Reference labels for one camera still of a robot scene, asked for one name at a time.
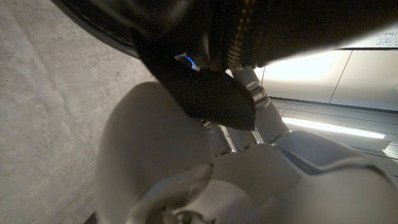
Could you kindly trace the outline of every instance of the gold zipper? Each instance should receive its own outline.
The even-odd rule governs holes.
[[[241,9],[240,17],[236,30],[234,33],[233,40],[229,43],[227,51],[227,66],[231,70],[235,70],[241,67],[241,49],[244,36],[250,25],[252,7],[256,3],[256,0],[243,0],[243,8]]]

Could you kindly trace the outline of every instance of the whiteboard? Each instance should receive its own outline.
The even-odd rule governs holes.
[[[365,35],[352,43],[341,47],[342,49],[397,49],[398,50],[398,23]]]

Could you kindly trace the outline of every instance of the ceiling light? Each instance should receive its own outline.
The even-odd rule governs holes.
[[[370,131],[362,131],[362,130],[358,130],[358,129],[354,129],[354,128],[346,128],[346,127],[337,126],[337,125],[333,125],[333,124],[326,124],[326,123],[321,123],[321,122],[316,122],[316,121],[308,121],[308,120],[304,120],[304,119],[282,118],[282,120],[286,124],[294,124],[294,125],[298,125],[298,126],[319,129],[319,130],[324,130],[324,131],[333,131],[333,132],[337,132],[337,133],[354,134],[357,136],[364,136],[364,137],[378,138],[378,139],[383,139],[385,137],[385,135],[383,135],[383,134],[373,133]]]

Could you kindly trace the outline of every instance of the zipper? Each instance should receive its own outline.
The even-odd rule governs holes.
[[[241,68],[242,46],[251,23],[255,3],[256,0],[243,0],[239,9],[238,22],[235,25],[235,32],[233,32],[227,51],[227,66],[231,70]]]

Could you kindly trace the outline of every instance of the gray concrete surface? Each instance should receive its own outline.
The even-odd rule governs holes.
[[[0,223],[83,223],[104,123],[153,79],[49,0],[0,1]]]

